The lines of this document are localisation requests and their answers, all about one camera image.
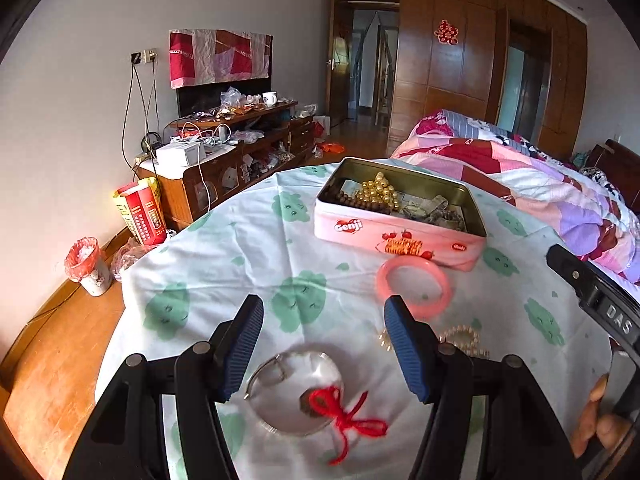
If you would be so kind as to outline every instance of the red ribbon knot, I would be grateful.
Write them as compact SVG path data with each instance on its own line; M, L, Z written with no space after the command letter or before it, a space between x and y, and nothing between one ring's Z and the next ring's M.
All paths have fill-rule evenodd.
M347 453L349 452L349 441L346 435L347 430L353 428L359 434L370 436L371 438L380 438L386 435L388 424L384 420L379 420L377 418L356 420L353 418L364 404L364 401L367 400L368 394L369 392L364 392L360 396L360 400L349 413L343 410L342 405L340 404L342 394L335 386L316 390L311 392L309 395L309 405L311 408L320 415L334 418L334 425L338 431L340 431L340 436L342 437L342 442L344 444L342 447L342 453L338 458L331 460L329 465L337 465L347 456Z

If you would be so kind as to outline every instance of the trash can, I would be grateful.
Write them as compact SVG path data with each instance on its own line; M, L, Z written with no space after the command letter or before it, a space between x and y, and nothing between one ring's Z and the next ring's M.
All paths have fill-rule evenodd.
M111 286L111 272L96 238L81 238L73 244L65 258L65 272L92 296L104 294Z

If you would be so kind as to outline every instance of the pink bangle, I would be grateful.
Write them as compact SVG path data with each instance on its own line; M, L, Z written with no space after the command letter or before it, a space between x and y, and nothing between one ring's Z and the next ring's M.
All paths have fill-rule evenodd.
M396 256L382 264L376 275L376 288L382 301L386 301L390 296L397 294L397 292L391 290L388 277L389 273L398 267L417 267L418 269L428 272L434 277L436 282L438 282L438 285L440 285L442 290L442 294L437 300L428 301L422 304L406 304L409 312L416 319L426 320L433 316L437 316L446 309L449 301L451 301L451 298L453 297L453 292L449 285L447 275L433 262L418 256Z

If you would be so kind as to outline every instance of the white mug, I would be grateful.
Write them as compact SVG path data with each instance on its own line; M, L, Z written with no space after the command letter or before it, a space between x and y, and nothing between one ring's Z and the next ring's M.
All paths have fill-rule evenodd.
M275 106L278 103L278 93L277 92L265 92L262 94L262 99L264 100L264 104L267 106Z

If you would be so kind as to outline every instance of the finger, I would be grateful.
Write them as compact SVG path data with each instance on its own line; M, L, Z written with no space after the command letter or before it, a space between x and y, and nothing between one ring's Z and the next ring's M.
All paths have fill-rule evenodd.
M570 442L575 456L580 456L596 434L596 422L598 420L598 403L587 402L578 419L578 427L573 432Z
M598 379L598 382L589 393L589 400L593 402L600 400L604 397L604 390L607 387L607 381L609 380L609 374L604 374L601 378Z
M596 434L604 448L613 453L631 428L631 423L617 415L603 415L596 425Z

